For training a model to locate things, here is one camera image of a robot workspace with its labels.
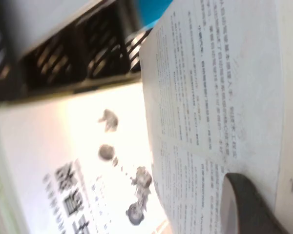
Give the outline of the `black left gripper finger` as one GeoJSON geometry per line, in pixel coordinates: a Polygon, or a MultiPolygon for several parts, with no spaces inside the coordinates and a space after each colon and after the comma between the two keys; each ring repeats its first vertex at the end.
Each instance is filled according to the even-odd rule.
{"type": "Polygon", "coordinates": [[[276,219],[254,184],[239,173],[227,173],[222,186],[223,234],[282,234],[276,219]]]}

